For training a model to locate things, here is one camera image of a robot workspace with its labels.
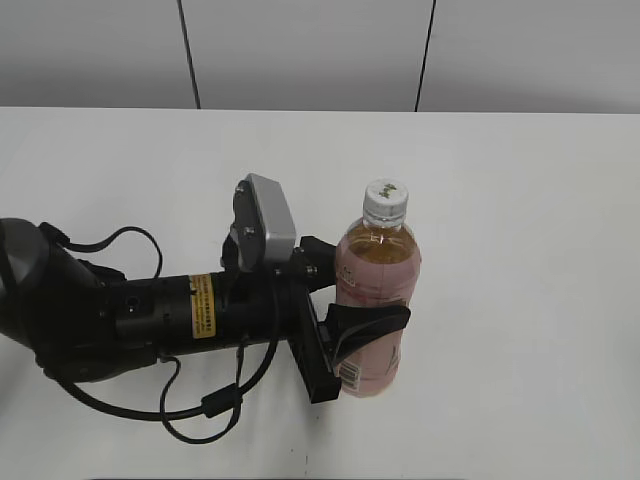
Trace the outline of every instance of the barcode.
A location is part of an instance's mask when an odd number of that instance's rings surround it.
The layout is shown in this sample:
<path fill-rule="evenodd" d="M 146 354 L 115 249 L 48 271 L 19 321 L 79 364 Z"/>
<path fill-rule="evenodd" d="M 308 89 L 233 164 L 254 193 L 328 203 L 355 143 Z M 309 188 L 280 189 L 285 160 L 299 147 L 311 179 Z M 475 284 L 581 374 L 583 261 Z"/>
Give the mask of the barcode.
<path fill-rule="evenodd" d="M 340 378 L 345 387 L 351 390 L 358 390 L 360 386 L 360 367 L 347 361 L 342 362 L 342 365 L 340 365 Z"/>

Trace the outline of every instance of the yellow warning label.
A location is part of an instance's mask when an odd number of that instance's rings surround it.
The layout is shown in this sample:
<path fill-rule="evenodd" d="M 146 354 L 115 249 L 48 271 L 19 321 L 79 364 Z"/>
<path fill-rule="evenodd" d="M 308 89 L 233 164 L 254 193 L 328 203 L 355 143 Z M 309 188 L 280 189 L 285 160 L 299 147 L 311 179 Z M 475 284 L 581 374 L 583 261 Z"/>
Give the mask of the yellow warning label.
<path fill-rule="evenodd" d="M 216 335 L 216 312 L 211 275 L 191 275 L 191 321 L 193 338 Z"/>

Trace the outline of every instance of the black strap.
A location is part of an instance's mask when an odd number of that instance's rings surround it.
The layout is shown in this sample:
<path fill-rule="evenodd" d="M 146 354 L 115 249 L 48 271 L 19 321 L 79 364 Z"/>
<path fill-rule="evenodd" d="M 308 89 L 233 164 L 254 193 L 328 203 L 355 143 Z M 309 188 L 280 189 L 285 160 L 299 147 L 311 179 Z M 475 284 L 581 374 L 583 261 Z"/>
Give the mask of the black strap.
<path fill-rule="evenodd" d="M 47 237 L 47 239 L 50 242 L 57 243 L 58 245 L 60 245 L 63 248 L 66 248 L 67 250 L 70 250 L 72 252 L 79 252 L 79 253 L 96 253 L 107 248 L 109 245 L 111 245 L 114 242 L 115 239 L 117 239 L 123 233 L 127 233 L 127 232 L 139 233 L 140 235 L 143 235 L 144 237 L 146 237 L 153 244 L 153 246 L 156 249 L 156 252 L 158 253 L 158 266 L 156 267 L 156 272 L 153 275 L 153 278 L 154 279 L 158 278 L 160 276 L 160 273 L 162 272 L 163 257 L 162 257 L 162 251 L 160 250 L 160 246 L 158 245 L 158 242 L 156 242 L 156 239 L 153 238 L 153 236 L 149 232 L 147 232 L 144 228 L 133 227 L 133 226 L 122 227 L 116 230 L 115 232 L 113 232 L 111 235 L 109 235 L 107 238 L 105 238 L 101 242 L 89 243 L 89 244 L 72 243 L 71 239 L 67 235 L 65 235 L 62 231 L 60 231 L 60 229 L 54 227 L 53 225 L 47 222 L 41 223 L 38 228 L 40 228 L 40 231 L 42 231 L 42 233 L 45 235 L 45 237 Z"/>

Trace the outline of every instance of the bottle neck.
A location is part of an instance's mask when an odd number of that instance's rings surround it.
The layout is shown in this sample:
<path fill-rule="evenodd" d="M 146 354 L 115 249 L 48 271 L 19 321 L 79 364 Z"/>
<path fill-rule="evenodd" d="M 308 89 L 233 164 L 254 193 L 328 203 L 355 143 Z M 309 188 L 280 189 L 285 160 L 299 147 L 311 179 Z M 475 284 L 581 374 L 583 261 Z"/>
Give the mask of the bottle neck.
<path fill-rule="evenodd" d="M 398 223 L 397 221 L 390 223 L 390 222 L 381 222 L 381 221 L 371 220 L 371 217 L 368 217 L 366 212 L 362 217 L 362 224 L 369 229 L 382 228 L 382 229 L 393 231 L 393 232 L 399 232 L 400 229 L 402 228 L 403 223 L 404 223 L 404 218 L 400 220 L 400 223 Z"/>

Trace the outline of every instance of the bottle liquid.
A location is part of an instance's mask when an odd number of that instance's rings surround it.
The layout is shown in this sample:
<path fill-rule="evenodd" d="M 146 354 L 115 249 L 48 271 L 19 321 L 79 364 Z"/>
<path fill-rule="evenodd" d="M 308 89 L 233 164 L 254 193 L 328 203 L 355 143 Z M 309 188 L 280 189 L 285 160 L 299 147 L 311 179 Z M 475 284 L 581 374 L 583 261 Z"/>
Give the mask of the bottle liquid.
<path fill-rule="evenodd" d="M 363 216 L 336 249 L 336 303 L 352 307 L 408 305 L 420 274 L 420 249 L 404 224 L 409 194 L 394 180 L 367 186 Z M 337 368 L 342 389 L 376 395 L 395 378 L 402 330 L 351 354 Z"/>

